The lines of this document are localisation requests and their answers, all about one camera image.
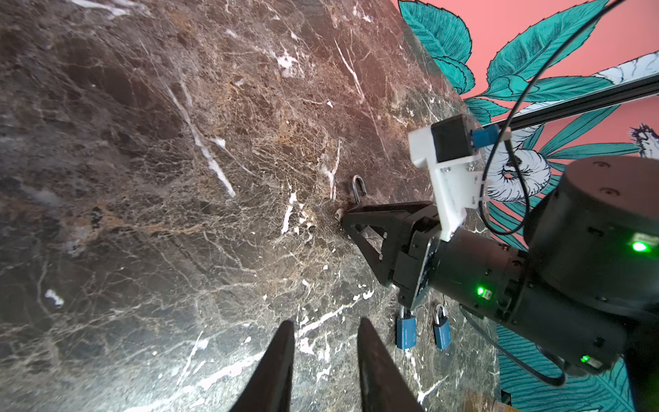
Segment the marble surface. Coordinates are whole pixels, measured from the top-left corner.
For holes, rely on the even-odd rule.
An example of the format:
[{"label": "marble surface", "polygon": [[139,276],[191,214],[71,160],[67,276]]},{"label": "marble surface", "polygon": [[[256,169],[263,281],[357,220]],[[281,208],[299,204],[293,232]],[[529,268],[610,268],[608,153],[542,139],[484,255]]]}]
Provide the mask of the marble surface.
[{"label": "marble surface", "polygon": [[388,0],[4,0],[0,409],[226,411],[282,320],[293,410],[360,409],[371,319],[419,402],[489,410],[495,351],[395,290],[337,217],[427,200],[407,132],[466,112]]}]

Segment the cable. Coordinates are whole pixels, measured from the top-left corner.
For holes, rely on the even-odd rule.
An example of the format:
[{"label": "cable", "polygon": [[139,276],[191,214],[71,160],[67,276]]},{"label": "cable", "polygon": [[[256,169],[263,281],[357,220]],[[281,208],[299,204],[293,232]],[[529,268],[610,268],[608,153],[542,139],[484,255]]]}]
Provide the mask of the cable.
[{"label": "cable", "polygon": [[497,148],[499,147],[499,143],[501,142],[501,139],[503,138],[503,134],[505,131],[510,127],[510,123],[513,120],[513,116],[517,113],[519,110],[519,106],[524,102],[530,91],[533,89],[535,84],[540,80],[540,76],[544,73],[545,70],[547,70],[552,64],[554,64],[554,61],[558,58],[558,56],[561,55],[567,49],[567,47],[572,44],[572,42],[579,37],[583,32],[585,32],[590,26],[593,24],[597,23],[598,20],[600,20],[606,13],[610,12],[613,8],[616,6],[620,5],[620,3],[624,2],[626,0],[615,0],[613,3],[605,6],[602,10],[600,10],[599,13],[594,15],[590,20],[584,23],[583,26],[581,26],[576,32],[572,34],[561,46],[556,49],[554,54],[545,62],[545,64],[540,67],[540,70],[536,73],[535,76],[529,81],[529,85],[527,88],[524,89],[524,92],[519,96],[519,99],[513,106],[513,108],[510,111],[510,114],[508,115],[508,118],[505,120],[503,123],[503,127],[501,128],[501,132],[499,133],[499,136],[497,137],[496,142],[494,143],[494,146],[492,147],[492,151],[490,152],[490,156],[488,157],[487,163],[485,163],[485,168],[483,169],[483,178],[482,181],[480,182],[480,200],[478,201],[478,213],[480,214],[480,219],[485,223],[485,226],[495,235],[512,235],[513,233],[517,232],[520,230],[522,227],[524,227],[524,224],[526,223],[527,216],[529,215],[530,212],[530,196],[529,196],[529,191],[527,189],[527,186],[524,182],[524,177],[522,176],[522,173],[519,171],[519,164],[517,163],[517,156],[515,156],[513,152],[513,145],[510,143],[510,140],[506,140],[504,142],[505,148],[508,152],[508,157],[511,160],[513,167],[515,168],[515,172],[517,173],[517,176],[519,177],[519,182],[522,185],[522,191],[524,192],[524,201],[525,201],[525,208],[524,208],[524,216],[522,217],[522,221],[519,222],[519,225],[515,229],[511,229],[509,231],[500,231],[497,229],[494,229],[492,227],[492,224],[490,223],[490,219],[486,218],[484,208],[483,208],[483,194],[485,193],[485,186],[486,186],[486,179],[488,176],[488,170],[490,169],[490,165],[492,164],[492,159],[494,158],[494,154],[496,153]]},{"label": "cable", "polygon": [[524,369],[529,374],[533,375],[536,379],[538,379],[539,381],[541,381],[543,383],[546,383],[547,385],[554,386],[556,388],[560,388],[563,385],[565,385],[565,383],[567,382],[567,375],[565,375],[565,365],[564,364],[561,365],[561,363],[559,361],[555,361],[555,359],[550,359],[549,356],[545,355],[545,356],[547,356],[547,358],[549,360],[554,362],[554,364],[556,364],[556,366],[561,370],[561,376],[559,376],[557,378],[552,378],[550,376],[546,376],[546,375],[541,374],[537,370],[535,370],[532,367],[528,366],[526,363],[520,361],[512,353],[505,350],[504,348],[501,347],[501,345],[496,343],[494,341],[494,339],[492,339],[488,334],[486,334],[485,331],[474,321],[474,319],[466,311],[466,308],[463,305],[460,305],[460,311],[462,312],[462,314],[467,319],[467,322],[469,322],[469,324],[476,330],[476,332],[478,332],[483,337],[483,339],[485,339],[490,345],[494,346],[496,349],[499,349],[499,351],[501,353],[506,355],[508,357],[508,359],[513,361],[517,366]]}]

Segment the green indicator light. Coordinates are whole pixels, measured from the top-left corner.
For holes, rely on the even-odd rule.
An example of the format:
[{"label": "green indicator light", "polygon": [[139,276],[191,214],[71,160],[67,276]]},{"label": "green indicator light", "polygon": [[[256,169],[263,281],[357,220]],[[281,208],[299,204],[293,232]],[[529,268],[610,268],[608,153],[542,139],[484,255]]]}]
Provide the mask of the green indicator light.
[{"label": "green indicator light", "polygon": [[649,249],[648,245],[643,242],[634,242],[631,247],[637,252],[645,252]]}]

